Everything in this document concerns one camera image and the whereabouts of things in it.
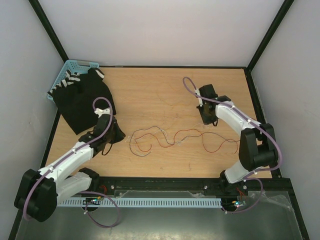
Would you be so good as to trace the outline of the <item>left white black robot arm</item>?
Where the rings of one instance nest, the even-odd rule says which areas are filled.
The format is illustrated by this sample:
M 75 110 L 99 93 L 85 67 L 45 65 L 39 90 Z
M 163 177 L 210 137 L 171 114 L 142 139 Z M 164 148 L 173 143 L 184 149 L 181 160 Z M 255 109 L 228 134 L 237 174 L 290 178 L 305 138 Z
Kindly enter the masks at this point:
M 39 170 L 27 170 L 21 179 L 14 206 L 22 211 L 25 220 L 46 221 L 58 204 L 73 195 L 86 191 L 96 193 L 100 188 L 100 175 L 87 167 L 79 168 L 98 154 L 106 145 L 124 139 L 117 120 L 102 114 L 92 131 L 82 135 L 63 156 Z

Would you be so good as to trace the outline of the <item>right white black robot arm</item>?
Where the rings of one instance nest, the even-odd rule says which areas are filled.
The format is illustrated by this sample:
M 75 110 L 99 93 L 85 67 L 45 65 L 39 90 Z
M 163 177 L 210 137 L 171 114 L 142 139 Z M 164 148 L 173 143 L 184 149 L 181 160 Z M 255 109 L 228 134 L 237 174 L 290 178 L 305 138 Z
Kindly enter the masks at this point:
M 262 124 L 249 118 L 234 106 L 226 95 L 216 94 L 212 84 L 204 85 L 194 90 L 200 96 L 199 110 L 205 125 L 218 125 L 222 120 L 227 123 L 240 137 L 238 161 L 220 173 L 219 190 L 231 194 L 249 173 L 264 167 L 274 167 L 278 160 L 278 152 L 272 141 L 257 127 L 260 127 L 273 139 L 275 131 L 271 124 Z

